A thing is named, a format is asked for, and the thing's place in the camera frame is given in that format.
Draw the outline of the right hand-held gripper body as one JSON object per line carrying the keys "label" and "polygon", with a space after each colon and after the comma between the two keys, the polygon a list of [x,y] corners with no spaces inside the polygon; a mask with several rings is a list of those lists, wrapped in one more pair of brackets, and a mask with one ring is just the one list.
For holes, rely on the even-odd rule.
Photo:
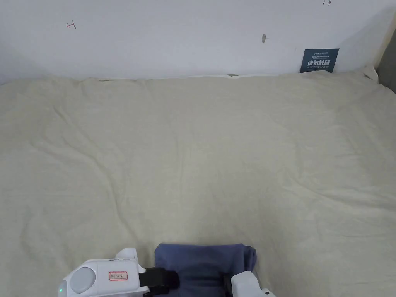
{"label": "right hand-held gripper body", "polygon": [[251,271],[223,277],[224,297],[274,297],[267,288],[261,288]]}

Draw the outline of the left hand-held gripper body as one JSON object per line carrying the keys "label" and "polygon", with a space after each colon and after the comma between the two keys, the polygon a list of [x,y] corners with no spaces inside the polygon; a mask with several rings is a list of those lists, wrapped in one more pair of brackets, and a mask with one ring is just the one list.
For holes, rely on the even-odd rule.
{"label": "left hand-held gripper body", "polygon": [[153,297],[180,287],[179,276],[165,268],[143,268],[137,251],[127,247],[112,259],[87,260],[58,287],[59,297]]}

